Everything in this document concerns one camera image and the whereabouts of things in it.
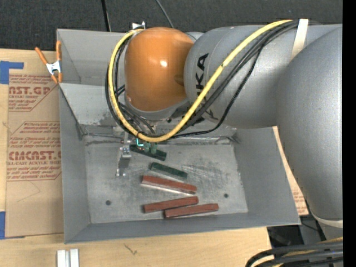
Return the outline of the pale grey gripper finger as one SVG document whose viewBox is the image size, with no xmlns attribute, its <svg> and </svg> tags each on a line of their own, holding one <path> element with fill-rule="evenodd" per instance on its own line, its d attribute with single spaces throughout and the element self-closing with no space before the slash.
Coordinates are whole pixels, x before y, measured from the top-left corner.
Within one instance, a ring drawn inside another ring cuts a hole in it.
<svg viewBox="0 0 356 267">
<path fill-rule="evenodd" d="M 122 147 L 122 155 L 121 155 L 121 176 L 126 175 L 126 169 L 128 168 L 128 165 L 131 160 L 131 151 L 129 146 L 123 146 Z"/>
<path fill-rule="evenodd" d="M 123 156 L 122 148 L 120 147 L 117 153 L 117 166 L 116 166 L 116 177 L 122 177 L 123 172 L 122 172 L 122 167 L 123 167 L 123 162 L 125 158 Z"/>
</svg>

